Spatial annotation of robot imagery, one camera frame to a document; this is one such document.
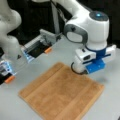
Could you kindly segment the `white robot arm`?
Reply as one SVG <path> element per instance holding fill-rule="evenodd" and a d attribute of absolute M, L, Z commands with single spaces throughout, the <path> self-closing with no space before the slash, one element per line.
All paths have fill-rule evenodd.
<path fill-rule="evenodd" d="M 64 35 L 71 42 L 82 43 L 83 48 L 75 50 L 71 69 L 77 74 L 92 73 L 103 69 L 115 58 L 116 46 L 107 46 L 109 17 L 100 11 L 93 11 L 77 0 L 33 0 L 36 3 L 51 1 L 60 4 L 72 18 L 64 26 Z"/>

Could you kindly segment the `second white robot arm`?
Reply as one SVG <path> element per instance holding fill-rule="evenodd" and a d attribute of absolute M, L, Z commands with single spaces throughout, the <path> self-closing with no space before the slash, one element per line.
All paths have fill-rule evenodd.
<path fill-rule="evenodd" d="M 5 58 L 15 67 L 27 62 L 17 38 L 10 35 L 10 32 L 18 28 L 21 22 L 20 14 L 9 7 L 7 0 L 0 0 L 0 46 Z"/>

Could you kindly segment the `blue and white gripper body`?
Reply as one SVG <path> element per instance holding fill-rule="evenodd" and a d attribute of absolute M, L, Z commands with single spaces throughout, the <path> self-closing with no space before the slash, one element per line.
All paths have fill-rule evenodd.
<path fill-rule="evenodd" d="M 116 55 L 116 46 L 112 45 L 102 50 L 91 50 L 87 47 L 75 51 L 71 69 L 76 74 L 90 74 L 104 69 L 107 62 Z"/>

